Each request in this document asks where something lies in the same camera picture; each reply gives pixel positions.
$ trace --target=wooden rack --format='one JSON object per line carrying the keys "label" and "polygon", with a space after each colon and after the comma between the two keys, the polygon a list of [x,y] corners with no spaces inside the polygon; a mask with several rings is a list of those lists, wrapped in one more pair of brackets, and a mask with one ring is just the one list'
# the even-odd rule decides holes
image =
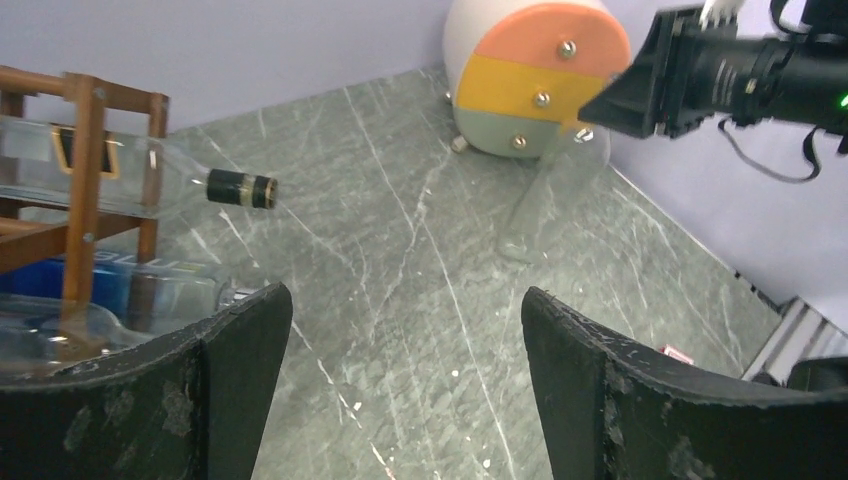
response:
{"label": "wooden rack", "polygon": [[[105,214],[97,209],[106,109],[148,115],[148,135],[162,138],[167,133],[168,97],[91,75],[65,73],[54,77],[0,66],[0,115],[23,117],[26,97],[39,94],[62,97],[76,108],[70,203],[61,208],[0,198],[0,274],[65,253],[62,297],[85,305],[91,300],[97,240],[138,228],[138,262],[156,256],[156,220]],[[17,162],[0,158],[0,183],[3,178],[16,178]],[[161,175],[161,168],[147,165],[142,204],[154,206],[159,202]],[[59,224],[25,222],[19,219],[24,207],[67,210],[68,219]]]}

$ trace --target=bottle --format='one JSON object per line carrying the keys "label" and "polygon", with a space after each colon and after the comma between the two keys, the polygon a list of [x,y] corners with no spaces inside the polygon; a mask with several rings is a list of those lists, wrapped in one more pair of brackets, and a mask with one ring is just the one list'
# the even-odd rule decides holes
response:
{"label": "bottle", "polygon": [[[134,254],[94,253],[91,302],[126,327],[164,335],[207,318],[252,290],[236,289],[220,265],[157,258],[138,264]],[[59,299],[64,256],[0,275],[0,292]]]}
{"label": "bottle", "polygon": [[[74,131],[0,117],[0,161],[17,161],[15,175],[0,174],[0,197],[67,206]],[[156,205],[142,201],[148,165],[148,172],[162,170]],[[207,168],[165,139],[107,132],[100,170],[98,209],[108,213],[159,218],[194,201],[261,209],[273,209],[276,202],[276,180]]]}
{"label": "bottle", "polygon": [[543,263],[569,213],[609,164],[609,132],[600,127],[560,129],[539,159],[539,173],[519,200],[497,240],[507,258]]}
{"label": "bottle", "polygon": [[94,304],[0,293],[0,378],[51,375],[153,337]]}

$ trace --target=clear glass bottle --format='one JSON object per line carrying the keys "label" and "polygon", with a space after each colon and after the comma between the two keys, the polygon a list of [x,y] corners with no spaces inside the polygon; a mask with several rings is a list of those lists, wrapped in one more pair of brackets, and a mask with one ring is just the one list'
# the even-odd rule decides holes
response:
{"label": "clear glass bottle", "polygon": [[[0,117],[0,197],[67,206],[74,128]],[[162,170],[157,205],[142,202],[147,166]],[[142,218],[180,211],[196,201],[272,209],[277,181],[210,169],[166,139],[107,132],[101,159],[99,210]]]}
{"label": "clear glass bottle", "polygon": [[[163,335],[213,315],[252,293],[236,289],[220,265],[157,258],[138,264],[134,254],[94,254],[91,302],[133,330]],[[0,292],[59,299],[64,258],[36,262],[0,275]]]}
{"label": "clear glass bottle", "polygon": [[609,164],[609,132],[564,127],[539,159],[539,173],[521,197],[497,240],[502,255],[542,263],[565,228],[568,215]]}
{"label": "clear glass bottle", "polygon": [[50,375],[153,337],[94,304],[0,293],[0,376]]}

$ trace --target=white wall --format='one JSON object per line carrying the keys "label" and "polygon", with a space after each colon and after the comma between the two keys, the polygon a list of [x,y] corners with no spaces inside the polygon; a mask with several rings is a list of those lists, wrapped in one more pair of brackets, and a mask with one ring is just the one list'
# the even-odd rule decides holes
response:
{"label": "white wall", "polygon": [[[174,99],[180,128],[438,62],[451,0],[6,0],[0,63],[90,72]],[[638,50],[657,8],[697,2],[606,0]],[[768,0],[748,0],[742,32],[771,31]],[[802,2],[790,2],[797,18]],[[68,121],[39,101],[37,118]],[[143,130],[136,115],[111,128]],[[745,132],[749,153],[802,174],[806,129]],[[617,137],[616,166],[710,250],[782,300],[801,294],[848,329],[848,159],[820,142],[824,172],[782,185],[742,164],[715,122],[675,142]]]}

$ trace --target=table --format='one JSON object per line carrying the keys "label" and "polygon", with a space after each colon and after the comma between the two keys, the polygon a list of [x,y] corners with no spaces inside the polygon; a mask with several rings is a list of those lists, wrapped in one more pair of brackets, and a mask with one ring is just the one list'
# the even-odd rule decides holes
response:
{"label": "table", "polygon": [[779,321],[612,169],[549,264],[499,257],[534,163],[451,152],[445,90],[424,69],[175,135],[281,184],[275,211],[203,205],[161,229],[163,256],[294,295],[255,480],[550,478],[521,334],[531,285],[732,376]]}

